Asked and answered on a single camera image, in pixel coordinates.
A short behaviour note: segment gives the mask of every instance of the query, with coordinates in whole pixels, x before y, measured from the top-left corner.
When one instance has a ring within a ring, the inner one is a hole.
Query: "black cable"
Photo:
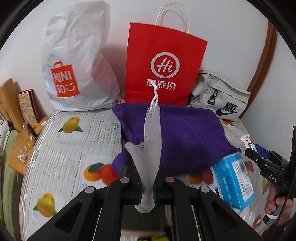
[[[281,215],[283,214],[283,211],[284,211],[284,209],[285,209],[286,203],[287,203],[287,201],[288,201],[288,199],[289,199],[289,196],[290,196],[290,194],[291,194],[291,190],[293,189],[293,192],[294,192],[295,180],[296,180],[296,171],[295,171],[295,173],[294,173],[294,177],[293,177],[293,180],[292,180],[292,183],[291,183],[291,186],[290,186],[290,189],[289,189],[288,195],[286,196],[285,202],[284,202],[283,207],[282,207],[282,209],[281,209],[281,211],[280,211],[280,213],[279,213],[278,219],[277,219],[276,224],[275,224],[275,226],[274,226],[274,229],[273,229],[273,231],[272,231],[272,233],[271,233],[271,236],[270,236],[270,238],[269,238],[269,241],[271,240],[271,238],[272,238],[272,236],[273,236],[273,234],[274,234],[274,231],[275,231],[275,229],[276,229],[276,227],[277,227],[277,225],[278,225],[278,223],[279,223],[279,220],[281,219]]]

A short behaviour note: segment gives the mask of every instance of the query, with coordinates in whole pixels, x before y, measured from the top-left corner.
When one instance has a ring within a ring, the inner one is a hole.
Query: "small bottle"
[[[22,127],[24,128],[25,132],[27,134],[29,134],[29,130],[28,130],[27,126],[25,125],[25,122],[22,124]]]
[[[38,138],[37,133],[34,131],[33,127],[31,126],[31,124],[28,121],[25,121],[23,123],[23,126],[25,126],[28,131],[32,134],[32,136],[35,138],[35,140]]]

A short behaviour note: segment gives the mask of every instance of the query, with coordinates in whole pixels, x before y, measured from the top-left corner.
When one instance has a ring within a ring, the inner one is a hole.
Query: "purple bag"
[[[230,145],[223,126],[212,110],[178,105],[159,105],[162,151],[160,166],[171,175],[203,172],[224,156],[241,152]],[[144,141],[144,121],[149,104],[118,104],[112,107],[118,117],[123,138],[135,145]],[[113,160],[113,170],[132,166],[129,152]]]

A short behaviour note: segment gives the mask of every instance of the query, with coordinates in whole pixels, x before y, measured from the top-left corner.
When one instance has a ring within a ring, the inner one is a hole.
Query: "white wall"
[[[256,143],[290,159],[296,125],[296,59],[280,35],[270,70],[242,122]]]
[[[129,23],[153,24],[160,7],[172,0],[105,1],[110,4],[110,35],[102,52],[123,87]],[[247,88],[264,46],[265,17],[246,0],[179,1],[191,12],[189,33],[208,41],[202,69],[218,72]],[[34,88],[48,116],[52,105],[41,72],[42,28],[55,12],[78,2],[82,0],[45,0],[18,25],[0,51],[0,83],[11,77],[22,90]],[[182,20],[168,11],[163,24],[180,29]]]

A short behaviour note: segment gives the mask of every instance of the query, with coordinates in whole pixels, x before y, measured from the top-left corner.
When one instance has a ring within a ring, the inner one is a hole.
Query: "book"
[[[34,92],[33,89],[25,90],[17,95],[20,110],[25,121],[30,124],[38,124],[39,118],[34,103]]]

